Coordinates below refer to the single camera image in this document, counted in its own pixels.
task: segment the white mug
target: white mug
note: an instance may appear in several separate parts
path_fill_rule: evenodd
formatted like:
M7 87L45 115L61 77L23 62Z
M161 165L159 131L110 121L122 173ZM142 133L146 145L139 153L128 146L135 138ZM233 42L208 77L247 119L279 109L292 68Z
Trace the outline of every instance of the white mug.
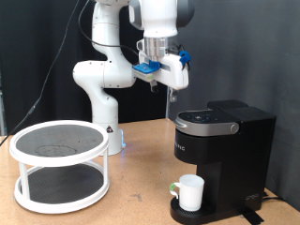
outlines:
M178 199L178 194L174 191L179 187L179 205L186 211L197 211L201 207L203 200L204 180L194 174L186 174L180 177L179 183L170 185L170 192Z

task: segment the coffee maker drip tray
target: coffee maker drip tray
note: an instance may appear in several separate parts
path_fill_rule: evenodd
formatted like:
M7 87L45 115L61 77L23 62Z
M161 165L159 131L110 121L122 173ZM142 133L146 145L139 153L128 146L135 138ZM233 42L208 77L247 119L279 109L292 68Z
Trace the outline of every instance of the coffee maker drip tray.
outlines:
M174 197L171 200L171 216L177 222L182 224L198 225L208 223L214 220L215 213L211 210L205 202L202 202L202 206L198 211L190 212L186 211L179 205L179 200Z

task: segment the green mug handle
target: green mug handle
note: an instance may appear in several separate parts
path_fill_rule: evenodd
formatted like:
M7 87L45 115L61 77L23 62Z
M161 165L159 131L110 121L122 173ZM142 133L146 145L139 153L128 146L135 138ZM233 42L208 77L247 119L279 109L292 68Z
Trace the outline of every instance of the green mug handle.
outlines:
M176 191L174 191L176 187L180 188L180 183L172 183L169 187L169 191L172 195L176 196L176 199L178 199L178 194Z

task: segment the blue gripper part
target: blue gripper part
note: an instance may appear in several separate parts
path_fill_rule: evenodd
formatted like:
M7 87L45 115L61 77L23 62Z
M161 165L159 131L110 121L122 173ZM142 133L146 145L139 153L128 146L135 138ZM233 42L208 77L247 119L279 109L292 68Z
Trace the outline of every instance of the blue gripper part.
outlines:
M182 66L191 61L190 54L187 51L181 51L179 55L181 57L180 62L182 63Z
M160 63L149 60L149 65L146 63L142 63L138 66L134 66L133 68L144 74L149 74L158 71L160 69Z

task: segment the coffee maker lid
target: coffee maker lid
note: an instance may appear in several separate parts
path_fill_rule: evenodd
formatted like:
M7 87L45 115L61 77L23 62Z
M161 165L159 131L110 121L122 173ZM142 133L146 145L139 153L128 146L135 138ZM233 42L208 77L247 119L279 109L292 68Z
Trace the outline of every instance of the coffee maker lid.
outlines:
M192 136L233 135L239 130L239 119L223 111L189 111L177 114L176 129Z

